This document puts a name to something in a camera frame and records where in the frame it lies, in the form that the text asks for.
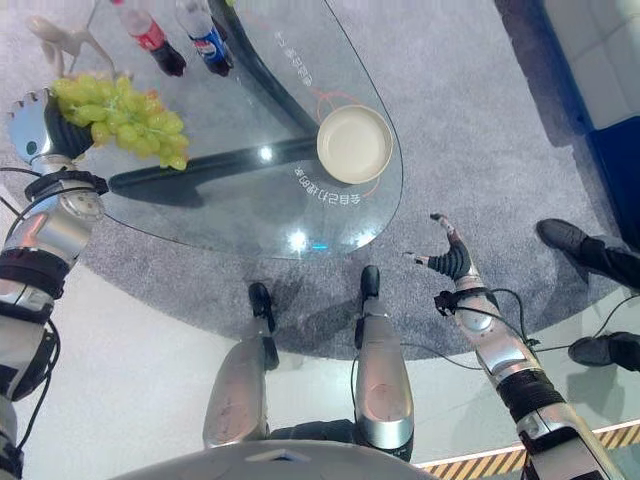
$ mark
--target white figurine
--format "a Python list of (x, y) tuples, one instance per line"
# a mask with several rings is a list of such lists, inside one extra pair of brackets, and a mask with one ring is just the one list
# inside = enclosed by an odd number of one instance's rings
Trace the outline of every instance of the white figurine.
[(42, 40), (42, 51), (47, 61), (53, 66), (54, 73), (58, 78), (65, 76), (62, 52), (68, 53), (75, 60), (80, 55), (80, 47), (83, 43), (88, 43), (98, 52), (107, 63), (111, 78), (116, 78), (113, 60), (86, 28), (73, 31), (64, 30), (38, 15), (29, 17), (26, 24), (27, 28)]

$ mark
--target white floor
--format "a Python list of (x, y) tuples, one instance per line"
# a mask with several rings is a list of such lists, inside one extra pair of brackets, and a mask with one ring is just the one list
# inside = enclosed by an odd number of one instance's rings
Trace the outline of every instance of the white floor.
[[(3, 187), (0, 194), (8, 195)], [(9, 219), (10, 213), (0, 210), (3, 231)], [(53, 315), (62, 355), (26, 447), (25, 477), (104, 479), (201, 449), (211, 385), (233, 342), (153, 310), (83, 265), (73, 270), (65, 291)], [(535, 336), (553, 346), (593, 333), (628, 295), (619, 289)], [(640, 330), (639, 313), (640, 302), (628, 302), (611, 330)], [(474, 362), (471, 354), (456, 360)], [(564, 351), (544, 353), (542, 360), (592, 428), (640, 416), (636, 374), (615, 367), (586, 369)], [(416, 408), (414, 462), (517, 440), (481, 372), (442, 359), (410, 362), (408, 369)], [(267, 376), (272, 428), (348, 418), (349, 371), (350, 362), (282, 354), (279, 369)], [(21, 432), (37, 396), (16, 405)]]

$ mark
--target black trousers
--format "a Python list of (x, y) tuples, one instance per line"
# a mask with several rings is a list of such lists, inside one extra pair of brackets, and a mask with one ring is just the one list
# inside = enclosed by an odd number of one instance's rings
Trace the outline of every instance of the black trousers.
[[(607, 245), (603, 240), (589, 237), (580, 246), (580, 263), (596, 270), (632, 290), (640, 291), (640, 255)], [(609, 343), (611, 360), (627, 370), (640, 371), (640, 343), (615, 340)]]
[(601, 275), (640, 291), (640, 255), (610, 248), (605, 242), (589, 237), (580, 246), (578, 261)]
[(612, 339), (609, 342), (609, 355), (622, 368), (632, 372), (640, 371), (640, 343)]

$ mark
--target plastic bottle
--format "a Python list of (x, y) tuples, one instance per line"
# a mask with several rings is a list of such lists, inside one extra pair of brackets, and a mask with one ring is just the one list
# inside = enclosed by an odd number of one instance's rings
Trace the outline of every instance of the plastic bottle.
[(116, 6), (118, 17), (127, 33), (137, 40), (138, 45), (149, 51), (160, 69), (167, 75), (182, 76), (187, 63), (167, 42), (166, 35), (149, 12), (135, 8), (125, 0), (111, 0), (111, 3)]
[(207, 4), (202, 0), (176, 0), (176, 18), (209, 71), (223, 77), (229, 75), (233, 60)]

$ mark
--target coca-cola bottle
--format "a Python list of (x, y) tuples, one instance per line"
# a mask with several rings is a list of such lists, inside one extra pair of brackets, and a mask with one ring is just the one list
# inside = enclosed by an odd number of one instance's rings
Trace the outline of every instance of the coca-cola bottle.
[(149, 12), (131, 6), (125, 0), (111, 0), (111, 3), (116, 6), (118, 17), (127, 33), (137, 40), (138, 45), (149, 51), (160, 69), (167, 75), (182, 76), (187, 66), (184, 58), (167, 41), (164, 31)]

